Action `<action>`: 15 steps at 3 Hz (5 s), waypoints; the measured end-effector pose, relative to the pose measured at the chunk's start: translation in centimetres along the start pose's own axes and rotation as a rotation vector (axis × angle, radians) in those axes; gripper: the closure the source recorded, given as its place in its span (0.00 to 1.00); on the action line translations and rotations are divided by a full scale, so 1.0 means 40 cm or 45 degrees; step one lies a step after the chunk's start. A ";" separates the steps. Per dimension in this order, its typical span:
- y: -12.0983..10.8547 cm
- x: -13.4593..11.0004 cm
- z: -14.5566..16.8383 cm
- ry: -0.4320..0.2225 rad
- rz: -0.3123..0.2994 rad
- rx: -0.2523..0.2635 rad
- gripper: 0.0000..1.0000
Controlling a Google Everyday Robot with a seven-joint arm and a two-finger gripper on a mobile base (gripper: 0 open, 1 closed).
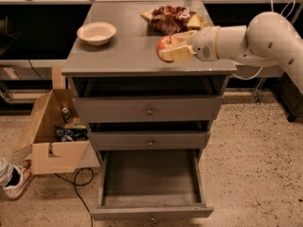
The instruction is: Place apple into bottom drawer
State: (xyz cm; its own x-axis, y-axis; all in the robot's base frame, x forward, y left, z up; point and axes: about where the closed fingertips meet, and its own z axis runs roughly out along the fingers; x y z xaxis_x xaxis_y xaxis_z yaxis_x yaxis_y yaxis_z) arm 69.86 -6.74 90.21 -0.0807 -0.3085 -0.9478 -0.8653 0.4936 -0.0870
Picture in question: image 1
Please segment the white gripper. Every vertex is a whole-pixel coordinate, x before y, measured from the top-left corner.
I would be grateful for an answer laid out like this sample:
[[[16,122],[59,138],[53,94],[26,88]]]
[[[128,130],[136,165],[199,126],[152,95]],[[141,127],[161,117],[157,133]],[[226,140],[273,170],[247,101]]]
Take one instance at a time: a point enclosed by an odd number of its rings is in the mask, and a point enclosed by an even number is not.
[[[158,52],[159,58],[166,62],[189,61],[196,55],[200,61],[216,61],[218,59],[216,44],[219,30],[218,26],[208,26],[198,32],[190,30],[175,33],[173,37],[186,44],[161,49]]]

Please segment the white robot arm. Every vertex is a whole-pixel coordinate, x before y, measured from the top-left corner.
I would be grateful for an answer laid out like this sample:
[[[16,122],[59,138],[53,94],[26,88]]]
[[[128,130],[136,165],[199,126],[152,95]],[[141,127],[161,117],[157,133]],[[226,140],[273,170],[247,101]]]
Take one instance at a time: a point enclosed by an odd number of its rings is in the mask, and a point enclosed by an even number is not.
[[[156,49],[162,61],[231,60],[240,65],[280,66],[303,94],[303,40],[281,14],[267,11],[248,26],[207,26],[199,31],[177,33],[179,42]]]

